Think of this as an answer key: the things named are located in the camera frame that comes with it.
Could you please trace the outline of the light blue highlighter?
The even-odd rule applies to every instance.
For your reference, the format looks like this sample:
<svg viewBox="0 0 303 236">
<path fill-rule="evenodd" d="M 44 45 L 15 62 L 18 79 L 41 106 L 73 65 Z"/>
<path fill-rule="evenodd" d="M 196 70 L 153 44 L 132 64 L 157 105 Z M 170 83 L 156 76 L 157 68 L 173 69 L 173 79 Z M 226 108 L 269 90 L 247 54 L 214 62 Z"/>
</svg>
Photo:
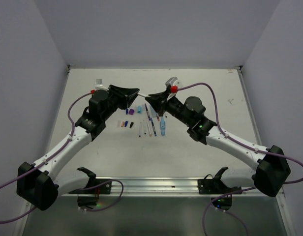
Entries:
<svg viewBox="0 0 303 236">
<path fill-rule="evenodd" d="M 151 110 L 151 116 L 152 116 L 153 118 L 157 118 L 157 113 L 156 113 L 156 111 L 154 110 L 154 108 L 152 107 L 152 105 L 150 105 L 150 110 Z"/>
</svg>

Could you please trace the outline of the purple ink gel pen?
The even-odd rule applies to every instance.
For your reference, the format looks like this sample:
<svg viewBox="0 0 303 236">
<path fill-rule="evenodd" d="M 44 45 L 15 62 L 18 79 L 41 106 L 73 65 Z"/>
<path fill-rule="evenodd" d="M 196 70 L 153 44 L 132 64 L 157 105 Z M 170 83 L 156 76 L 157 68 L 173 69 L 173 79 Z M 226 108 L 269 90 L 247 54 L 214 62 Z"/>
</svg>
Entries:
<svg viewBox="0 0 303 236">
<path fill-rule="evenodd" d="M 151 121 L 151 120 L 152 120 L 152 118 L 151 118 L 151 116 L 150 116 L 150 113 L 149 113 L 148 107 L 147 107 L 146 103 L 144 103 L 144 105 L 145 105 L 145 110 L 146 110 L 146 113 L 147 113 L 148 120 L 149 120 L 149 121 Z"/>
</svg>

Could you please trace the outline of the purple marker cap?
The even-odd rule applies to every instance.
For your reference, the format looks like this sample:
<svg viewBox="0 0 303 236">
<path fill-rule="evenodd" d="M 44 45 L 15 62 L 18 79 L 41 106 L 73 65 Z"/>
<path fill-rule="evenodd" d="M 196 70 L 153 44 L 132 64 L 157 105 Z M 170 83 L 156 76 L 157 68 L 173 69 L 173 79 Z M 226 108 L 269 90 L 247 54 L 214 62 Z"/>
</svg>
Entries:
<svg viewBox="0 0 303 236">
<path fill-rule="evenodd" d="M 134 115 L 134 113 L 135 113 L 134 109 L 130 109 L 129 112 L 128 112 L 129 115 Z"/>
</svg>

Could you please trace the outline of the light blue highlighter cap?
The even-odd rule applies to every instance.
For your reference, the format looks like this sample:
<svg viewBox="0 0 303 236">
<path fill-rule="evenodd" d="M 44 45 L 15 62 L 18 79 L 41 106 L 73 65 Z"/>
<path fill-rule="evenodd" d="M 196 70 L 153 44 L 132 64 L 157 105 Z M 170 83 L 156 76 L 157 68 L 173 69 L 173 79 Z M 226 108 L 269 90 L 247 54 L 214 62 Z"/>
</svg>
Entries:
<svg viewBox="0 0 303 236">
<path fill-rule="evenodd" d="M 141 114 L 141 113 L 142 113 L 142 106 L 138 106 L 138 107 L 137 107 L 137 113 L 138 113 L 138 114 Z"/>
</svg>

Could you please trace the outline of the light blue correction tape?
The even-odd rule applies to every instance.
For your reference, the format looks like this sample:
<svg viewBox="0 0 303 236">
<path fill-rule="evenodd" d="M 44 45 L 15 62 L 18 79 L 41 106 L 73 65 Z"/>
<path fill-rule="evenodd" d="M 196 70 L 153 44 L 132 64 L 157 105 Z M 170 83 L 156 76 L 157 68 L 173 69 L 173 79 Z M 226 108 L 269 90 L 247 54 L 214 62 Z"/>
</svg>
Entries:
<svg viewBox="0 0 303 236">
<path fill-rule="evenodd" d="M 160 132 L 162 136 L 166 135 L 166 123 L 164 117 L 160 118 Z"/>
</svg>

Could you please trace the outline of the blue ink gel pen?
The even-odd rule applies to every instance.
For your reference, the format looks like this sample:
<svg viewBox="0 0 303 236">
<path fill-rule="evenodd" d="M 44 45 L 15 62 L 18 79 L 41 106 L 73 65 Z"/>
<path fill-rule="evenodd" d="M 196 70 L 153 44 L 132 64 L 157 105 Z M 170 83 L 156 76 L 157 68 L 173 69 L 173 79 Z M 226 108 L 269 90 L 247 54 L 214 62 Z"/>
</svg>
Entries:
<svg viewBox="0 0 303 236">
<path fill-rule="evenodd" d="M 153 130 L 154 136 L 156 137 L 157 133 L 156 133 L 156 129 L 155 129 L 155 125 L 154 125 L 153 119 L 151 118 L 150 121 L 151 121 L 151 126 L 152 126 L 152 130 Z"/>
</svg>

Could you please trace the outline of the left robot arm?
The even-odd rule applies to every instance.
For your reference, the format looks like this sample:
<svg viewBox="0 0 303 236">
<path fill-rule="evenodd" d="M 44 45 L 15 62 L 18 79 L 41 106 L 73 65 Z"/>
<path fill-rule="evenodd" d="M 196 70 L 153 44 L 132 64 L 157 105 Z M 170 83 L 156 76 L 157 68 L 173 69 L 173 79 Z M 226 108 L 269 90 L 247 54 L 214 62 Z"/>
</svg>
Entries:
<svg viewBox="0 0 303 236">
<path fill-rule="evenodd" d="M 51 151 L 34 161 L 24 162 L 18 168 L 16 193 L 39 210 L 48 209 L 64 186 L 56 178 L 64 166 L 106 127 L 106 120 L 118 109 L 129 108 L 139 93 L 138 88 L 110 85 L 95 89 L 81 117 L 72 124 L 70 133 Z"/>
</svg>

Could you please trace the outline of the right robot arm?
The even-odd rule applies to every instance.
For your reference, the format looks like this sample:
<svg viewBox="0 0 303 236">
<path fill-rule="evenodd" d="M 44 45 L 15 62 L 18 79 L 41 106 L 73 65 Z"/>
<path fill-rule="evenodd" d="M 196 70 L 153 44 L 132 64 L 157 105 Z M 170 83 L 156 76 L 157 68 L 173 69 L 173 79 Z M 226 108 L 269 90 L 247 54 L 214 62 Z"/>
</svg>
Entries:
<svg viewBox="0 0 303 236">
<path fill-rule="evenodd" d="M 281 148 L 255 145 L 226 132 L 204 115 L 206 108 L 200 98 L 190 96 L 181 103 L 165 91 L 150 94 L 145 100 L 159 115 L 167 112 L 185 124 L 194 141 L 220 149 L 248 166 L 243 169 L 221 168 L 209 180 L 215 191 L 226 193 L 242 187 L 254 187 L 274 197 L 290 175 L 291 170 Z"/>
</svg>

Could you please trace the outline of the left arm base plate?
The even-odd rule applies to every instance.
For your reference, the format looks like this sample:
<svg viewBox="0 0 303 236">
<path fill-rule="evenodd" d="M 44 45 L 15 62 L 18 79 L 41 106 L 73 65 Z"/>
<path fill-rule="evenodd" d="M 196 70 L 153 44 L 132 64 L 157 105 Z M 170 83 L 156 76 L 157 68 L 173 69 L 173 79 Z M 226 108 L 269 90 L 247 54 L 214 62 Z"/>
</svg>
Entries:
<svg viewBox="0 0 303 236">
<path fill-rule="evenodd" d="M 79 194 L 106 194 L 111 193 L 111 182 L 108 182 L 110 179 L 95 178 L 90 180 L 86 187 L 76 190 Z"/>
</svg>

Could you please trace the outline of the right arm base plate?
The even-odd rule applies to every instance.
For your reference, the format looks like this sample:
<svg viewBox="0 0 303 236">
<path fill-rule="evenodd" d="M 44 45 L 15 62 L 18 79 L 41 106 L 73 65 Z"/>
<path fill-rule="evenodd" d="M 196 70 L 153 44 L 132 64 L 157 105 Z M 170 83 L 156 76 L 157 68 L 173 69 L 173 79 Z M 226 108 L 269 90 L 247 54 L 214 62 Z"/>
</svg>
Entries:
<svg viewBox="0 0 303 236">
<path fill-rule="evenodd" d="M 200 195 L 226 194 L 239 191 L 241 187 L 227 187 L 220 179 L 198 179 L 198 192 Z"/>
</svg>

